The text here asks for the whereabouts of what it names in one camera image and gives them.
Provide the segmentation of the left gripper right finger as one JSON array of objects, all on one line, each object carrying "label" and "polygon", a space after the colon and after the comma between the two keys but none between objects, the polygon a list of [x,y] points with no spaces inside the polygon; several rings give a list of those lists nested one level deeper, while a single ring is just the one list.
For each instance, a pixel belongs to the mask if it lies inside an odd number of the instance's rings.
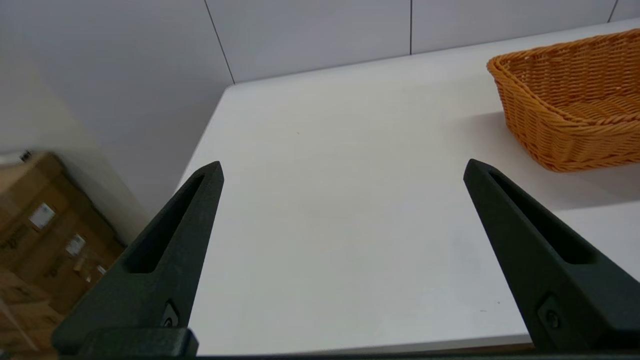
[{"label": "left gripper right finger", "polygon": [[535,348],[637,351],[640,285],[495,167],[464,184]]}]

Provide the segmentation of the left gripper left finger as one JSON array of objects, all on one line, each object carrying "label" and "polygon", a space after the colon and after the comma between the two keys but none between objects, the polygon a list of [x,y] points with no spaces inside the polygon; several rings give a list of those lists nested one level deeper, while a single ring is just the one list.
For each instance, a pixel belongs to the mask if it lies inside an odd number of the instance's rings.
[{"label": "left gripper left finger", "polygon": [[62,357],[192,357],[188,324],[224,184],[196,170],[53,335]]}]

